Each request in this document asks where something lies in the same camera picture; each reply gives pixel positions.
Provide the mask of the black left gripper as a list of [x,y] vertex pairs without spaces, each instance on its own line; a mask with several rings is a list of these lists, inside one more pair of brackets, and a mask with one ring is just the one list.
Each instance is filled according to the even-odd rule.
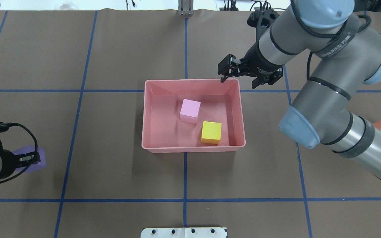
[[17,157],[11,151],[3,150],[0,151],[0,157],[2,161],[0,179],[11,176],[16,169],[22,168],[23,165],[38,164],[41,162],[39,153],[20,154],[19,157]]

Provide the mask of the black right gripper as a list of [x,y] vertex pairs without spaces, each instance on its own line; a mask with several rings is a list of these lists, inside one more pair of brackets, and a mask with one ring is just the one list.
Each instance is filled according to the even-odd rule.
[[233,54],[228,54],[218,63],[221,83],[229,77],[240,77],[241,73],[255,78],[251,82],[252,89],[264,84],[273,85],[284,76],[283,66],[266,60],[259,45],[253,45],[240,60]]

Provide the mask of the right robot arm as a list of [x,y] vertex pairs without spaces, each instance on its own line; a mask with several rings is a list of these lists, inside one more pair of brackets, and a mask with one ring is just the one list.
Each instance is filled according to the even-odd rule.
[[371,19],[356,15],[353,0],[292,0],[276,16],[242,59],[218,63],[221,82],[231,76],[253,77],[252,87],[274,84],[275,74],[309,49],[321,59],[288,107],[279,130],[308,149],[318,144],[349,158],[381,179],[381,131],[347,110],[362,84],[381,82],[381,33]]

